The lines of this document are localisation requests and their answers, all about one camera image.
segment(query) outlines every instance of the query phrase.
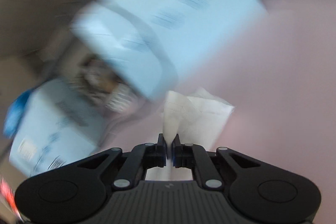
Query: red object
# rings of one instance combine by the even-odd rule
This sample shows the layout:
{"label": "red object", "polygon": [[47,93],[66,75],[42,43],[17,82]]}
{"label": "red object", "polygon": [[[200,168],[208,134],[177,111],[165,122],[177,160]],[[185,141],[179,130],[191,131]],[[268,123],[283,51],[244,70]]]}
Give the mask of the red object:
{"label": "red object", "polygon": [[2,177],[0,177],[0,197],[6,200],[13,213],[21,219],[20,213],[14,201],[14,191]]}

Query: light blue box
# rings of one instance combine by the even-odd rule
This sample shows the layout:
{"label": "light blue box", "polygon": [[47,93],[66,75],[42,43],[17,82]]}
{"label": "light blue box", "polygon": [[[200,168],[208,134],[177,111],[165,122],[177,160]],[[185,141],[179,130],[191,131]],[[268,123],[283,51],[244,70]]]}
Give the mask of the light blue box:
{"label": "light blue box", "polygon": [[54,79],[29,97],[9,160],[26,176],[70,164],[97,150],[103,117],[62,79]]}
{"label": "light blue box", "polygon": [[156,100],[265,12],[259,0],[96,0],[73,32]]}

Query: white label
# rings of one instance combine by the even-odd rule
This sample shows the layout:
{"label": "white label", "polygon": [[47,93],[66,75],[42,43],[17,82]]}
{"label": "white label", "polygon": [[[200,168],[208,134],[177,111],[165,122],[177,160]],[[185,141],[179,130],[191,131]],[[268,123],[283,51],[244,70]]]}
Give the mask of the white label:
{"label": "white label", "polygon": [[37,147],[31,141],[24,139],[19,145],[17,151],[22,158],[26,161],[30,161],[36,154]]}

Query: barcode label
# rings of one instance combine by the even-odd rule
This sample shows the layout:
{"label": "barcode label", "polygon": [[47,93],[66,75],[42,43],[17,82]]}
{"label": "barcode label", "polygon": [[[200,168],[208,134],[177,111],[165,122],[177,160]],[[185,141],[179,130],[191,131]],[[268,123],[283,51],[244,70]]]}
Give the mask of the barcode label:
{"label": "barcode label", "polygon": [[55,158],[54,161],[49,166],[48,170],[56,169],[65,164],[64,160],[61,160],[59,157]]}
{"label": "barcode label", "polygon": [[30,161],[37,152],[37,147],[29,140],[22,140],[18,149],[19,155],[26,161]]}

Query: blue glove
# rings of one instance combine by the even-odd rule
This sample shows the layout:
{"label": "blue glove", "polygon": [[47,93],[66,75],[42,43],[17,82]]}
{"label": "blue glove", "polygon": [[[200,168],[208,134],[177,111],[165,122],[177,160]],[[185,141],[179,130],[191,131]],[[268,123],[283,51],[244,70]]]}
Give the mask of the blue glove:
{"label": "blue glove", "polygon": [[26,103],[31,93],[32,90],[23,92],[8,108],[5,124],[3,127],[3,134],[7,138],[12,138],[15,136],[20,121],[24,115]]}

